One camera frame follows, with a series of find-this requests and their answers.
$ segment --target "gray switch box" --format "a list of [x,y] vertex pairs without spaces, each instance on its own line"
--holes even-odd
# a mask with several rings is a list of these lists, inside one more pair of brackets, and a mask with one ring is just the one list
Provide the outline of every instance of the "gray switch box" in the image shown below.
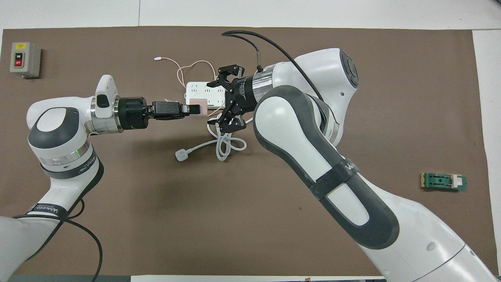
[[11,51],[11,72],[24,78],[40,75],[40,48],[30,42],[14,42]]

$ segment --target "power plug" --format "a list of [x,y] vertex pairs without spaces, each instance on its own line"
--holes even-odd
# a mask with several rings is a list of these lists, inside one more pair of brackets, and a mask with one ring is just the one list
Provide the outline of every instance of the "power plug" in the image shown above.
[[186,104],[189,104],[190,99],[207,99],[208,109],[217,109],[224,105],[225,90],[222,86],[208,87],[208,82],[188,82],[186,84],[186,93],[184,98]]
[[175,153],[176,159],[180,162],[186,160],[188,158],[188,151],[185,149],[181,149]]

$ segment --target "white plug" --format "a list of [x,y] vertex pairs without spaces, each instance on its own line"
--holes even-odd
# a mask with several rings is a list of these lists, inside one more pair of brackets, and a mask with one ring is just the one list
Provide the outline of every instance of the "white plug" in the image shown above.
[[186,151],[185,149],[181,149],[179,151],[176,152],[176,159],[180,162],[186,160],[188,158],[188,151]]

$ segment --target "white power strip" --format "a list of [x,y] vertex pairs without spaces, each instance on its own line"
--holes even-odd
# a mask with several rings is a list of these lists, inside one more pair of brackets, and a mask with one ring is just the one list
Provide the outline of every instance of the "white power strip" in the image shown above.
[[207,99],[207,108],[217,109],[224,105],[225,90],[222,86],[208,87],[208,82],[188,82],[184,98],[189,105],[190,99]]

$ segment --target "green terminal block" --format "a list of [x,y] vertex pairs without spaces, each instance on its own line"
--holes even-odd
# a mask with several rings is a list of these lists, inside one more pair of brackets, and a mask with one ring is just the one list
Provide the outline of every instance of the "green terminal block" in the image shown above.
[[421,187],[466,190],[466,176],[460,174],[422,173]]

